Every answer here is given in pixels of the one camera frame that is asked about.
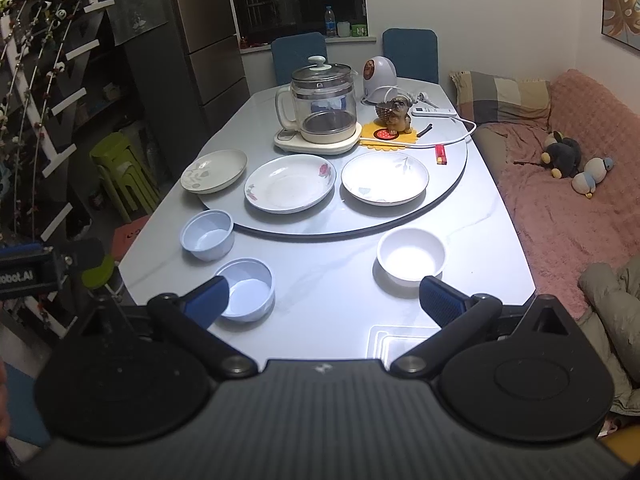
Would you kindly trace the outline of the person left hand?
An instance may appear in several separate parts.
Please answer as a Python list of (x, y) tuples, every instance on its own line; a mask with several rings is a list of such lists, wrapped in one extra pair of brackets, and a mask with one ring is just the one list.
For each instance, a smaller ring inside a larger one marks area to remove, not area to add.
[(4, 441), (9, 437), (11, 427), (11, 417), (9, 413), (9, 391), (6, 383), (8, 382), (8, 374), (6, 374), (6, 366), (0, 360), (0, 440)]

